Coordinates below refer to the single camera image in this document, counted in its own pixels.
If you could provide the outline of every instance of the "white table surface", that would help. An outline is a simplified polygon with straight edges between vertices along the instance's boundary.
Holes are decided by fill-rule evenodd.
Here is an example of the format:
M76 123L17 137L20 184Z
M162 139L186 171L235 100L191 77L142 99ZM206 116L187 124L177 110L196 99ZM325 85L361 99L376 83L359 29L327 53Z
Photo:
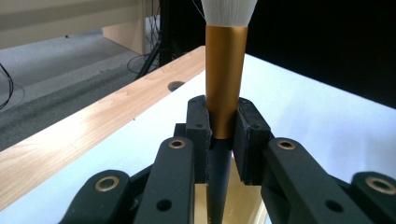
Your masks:
M175 123L185 122L188 100L202 94L204 73L4 209L0 223L57 223L92 175L133 175L152 164ZM276 137L300 142L330 175L347 182L361 171L396 178L395 109L248 55L241 97L258 107Z

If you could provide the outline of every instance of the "wooden table edge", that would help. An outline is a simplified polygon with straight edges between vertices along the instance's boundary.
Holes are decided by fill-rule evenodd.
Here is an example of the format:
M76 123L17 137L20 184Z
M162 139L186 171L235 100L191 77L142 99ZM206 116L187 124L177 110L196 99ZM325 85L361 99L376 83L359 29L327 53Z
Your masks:
M0 211L204 70L202 46L0 152Z

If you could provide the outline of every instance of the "white wall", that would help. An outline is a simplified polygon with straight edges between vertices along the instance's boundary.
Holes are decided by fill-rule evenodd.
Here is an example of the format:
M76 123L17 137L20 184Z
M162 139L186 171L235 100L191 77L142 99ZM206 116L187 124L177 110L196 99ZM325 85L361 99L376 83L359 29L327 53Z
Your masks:
M136 17L143 22L145 2L0 0L0 49L136 21ZM144 26L138 32L144 34Z

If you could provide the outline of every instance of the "gray carpet floor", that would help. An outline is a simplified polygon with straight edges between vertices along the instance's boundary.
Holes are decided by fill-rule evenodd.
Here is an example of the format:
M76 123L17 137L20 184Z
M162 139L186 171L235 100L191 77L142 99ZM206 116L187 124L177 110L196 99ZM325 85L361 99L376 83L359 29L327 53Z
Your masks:
M130 84L144 60L101 30L1 49L0 63L15 85L0 110L0 151ZM0 104L7 97L0 76Z

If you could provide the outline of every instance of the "gold conical object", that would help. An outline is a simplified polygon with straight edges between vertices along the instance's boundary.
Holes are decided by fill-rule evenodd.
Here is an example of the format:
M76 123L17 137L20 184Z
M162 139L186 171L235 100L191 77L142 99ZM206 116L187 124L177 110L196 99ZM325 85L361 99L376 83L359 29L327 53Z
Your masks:
M247 27L206 26L206 108L213 137L233 136Z

